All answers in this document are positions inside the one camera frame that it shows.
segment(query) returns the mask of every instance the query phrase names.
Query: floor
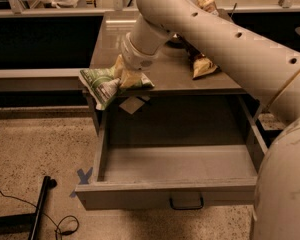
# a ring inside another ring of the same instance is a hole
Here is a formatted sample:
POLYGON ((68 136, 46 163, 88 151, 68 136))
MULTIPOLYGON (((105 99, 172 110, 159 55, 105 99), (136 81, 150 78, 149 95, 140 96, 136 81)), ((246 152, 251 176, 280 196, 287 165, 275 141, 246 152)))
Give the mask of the floor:
MULTIPOLYGON (((73 190, 93 165, 97 135, 87 107, 0 109, 0 189, 37 202, 45 175, 58 185, 49 192, 45 213, 55 223, 75 216, 80 227, 66 240, 249 239, 251 206, 206 207, 198 211, 86 211, 73 190)), ((30 213, 29 204, 0 195, 0 216, 30 213)), ((73 229, 73 221, 62 224, 73 229)), ((39 239, 55 239, 55 226, 42 221, 39 239)), ((0 235, 27 239, 27 233, 0 235)))

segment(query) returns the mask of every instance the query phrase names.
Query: open drawer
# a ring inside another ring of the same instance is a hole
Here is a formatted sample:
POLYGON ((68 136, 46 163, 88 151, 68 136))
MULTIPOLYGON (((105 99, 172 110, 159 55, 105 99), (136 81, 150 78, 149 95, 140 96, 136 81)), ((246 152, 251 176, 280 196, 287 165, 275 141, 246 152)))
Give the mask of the open drawer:
POLYGON ((251 204, 266 146, 236 95, 152 97, 128 114, 103 113, 90 184, 92 209, 199 209, 251 204))

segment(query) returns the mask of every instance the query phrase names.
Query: drawer handle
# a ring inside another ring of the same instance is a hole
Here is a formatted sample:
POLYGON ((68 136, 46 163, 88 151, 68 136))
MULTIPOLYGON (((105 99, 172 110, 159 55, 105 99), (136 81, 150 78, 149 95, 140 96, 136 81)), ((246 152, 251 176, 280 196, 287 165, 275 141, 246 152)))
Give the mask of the drawer handle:
POLYGON ((169 199, 169 202, 170 202, 170 207, 173 209, 173 210, 177 210, 177 211, 185 211, 185 210, 200 210, 204 207, 204 200, 203 200, 203 197, 200 197, 200 205, 198 206, 192 206, 192 207, 176 207, 174 204, 173 204, 173 200, 172 198, 169 199))

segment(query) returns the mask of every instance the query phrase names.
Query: power cord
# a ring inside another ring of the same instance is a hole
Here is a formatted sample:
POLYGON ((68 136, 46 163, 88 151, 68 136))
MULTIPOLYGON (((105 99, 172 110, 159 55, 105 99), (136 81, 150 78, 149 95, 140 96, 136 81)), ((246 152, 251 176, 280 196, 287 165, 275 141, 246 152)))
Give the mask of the power cord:
MULTIPOLYGON (((18 201, 20 201, 20 202, 24 202, 24 203, 26 203, 26 204, 29 204, 29 205, 32 205, 33 207, 35 207, 35 208, 37 208, 37 206, 35 205, 35 204, 33 204, 33 203, 31 203, 31 202, 29 202, 29 201, 27 201, 27 200, 25 200, 25 199, 21 199, 21 198, 19 198, 19 197, 15 197, 15 196, 9 196, 9 195, 5 195, 1 190, 0 190, 0 194, 3 196, 3 197, 7 197, 7 198, 12 198, 12 199, 16 199, 16 200, 18 200, 18 201)), ((54 220, 49 216, 49 215, 47 215, 46 213, 42 213, 44 216, 46 216, 54 225, 55 225, 55 227, 56 227, 56 229, 55 229, 55 237, 56 237, 56 240, 62 240, 62 236, 70 236, 70 235, 72 235, 73 233, 75 233, 78 229, 79 229, 79 221, 78 221, 78 219, 75 217, 75 216, 73 216, 73 215, 68 215, 68 216, 65 216, 58 224, 57 223, 55 223, 54 222, 54 220), (76 222, 76 228, 75 229, 73 229, 73 230, 66 230, 66 231, 61 231, 61 229, 60 229, 60 226, 61 226, 61 224, 66 220, 66 219, 68 219, 68 218, 72 218, 75 222, 76 222)))

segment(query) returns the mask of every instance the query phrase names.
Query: terrazzo floor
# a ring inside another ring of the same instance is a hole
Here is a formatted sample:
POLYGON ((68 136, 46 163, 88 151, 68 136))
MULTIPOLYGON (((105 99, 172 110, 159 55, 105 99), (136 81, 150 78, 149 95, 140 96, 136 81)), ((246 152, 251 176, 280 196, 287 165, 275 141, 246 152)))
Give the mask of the terrazzo floor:
MULTIPOLYGON (((67 215, 80 222, 65 240, 249 239, 251 206, 206 207, 197 211, 86 211, 72 195, 93 165, 97 135, 86 107, 0 109, 0 189, 36 203, 45 175, 58 185, 47 198, 45 213, 56 223, 67 215)), ((0 216, 31 213, 34 208, 0 195, 0 216)), ((64 230, 74 223, 65 223, 64 230)), ((43 217, 39 239, 55 239, 55 226, 43 217)), ((0 235, 27 239, 27 233, 0 235)))

